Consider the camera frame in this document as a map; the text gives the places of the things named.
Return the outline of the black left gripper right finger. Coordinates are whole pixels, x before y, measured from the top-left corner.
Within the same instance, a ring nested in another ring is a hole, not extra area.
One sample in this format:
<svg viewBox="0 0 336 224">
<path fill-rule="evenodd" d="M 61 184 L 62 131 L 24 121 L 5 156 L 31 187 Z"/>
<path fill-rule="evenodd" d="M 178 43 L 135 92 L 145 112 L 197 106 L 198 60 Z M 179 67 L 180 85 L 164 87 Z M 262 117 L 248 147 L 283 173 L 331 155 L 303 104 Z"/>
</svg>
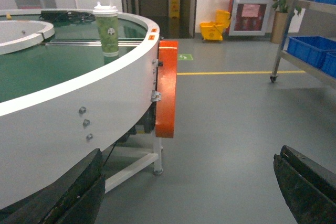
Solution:
<svg viewBox="0 0 336 224">
<path fill-rule="evenodd" d="M 335 174 L 284 145 L 274 155 L 282 196 L 297 223 L 335 223 Z"/>
</svg>

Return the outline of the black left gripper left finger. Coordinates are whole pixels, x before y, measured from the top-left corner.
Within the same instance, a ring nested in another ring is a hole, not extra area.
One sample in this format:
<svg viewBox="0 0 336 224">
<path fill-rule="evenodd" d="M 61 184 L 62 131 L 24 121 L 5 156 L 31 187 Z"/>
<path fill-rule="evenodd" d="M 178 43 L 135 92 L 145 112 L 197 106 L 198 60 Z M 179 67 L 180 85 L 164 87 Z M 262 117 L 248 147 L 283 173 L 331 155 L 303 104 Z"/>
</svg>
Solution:
<svg viewBox="0 0 336 224">
<path fill-rule="evenodd" d="M 105 194 L 102 167 L 96 148 L 49 186 L 1 209 L 1 223 L 94 223 Z"/>
</svg>

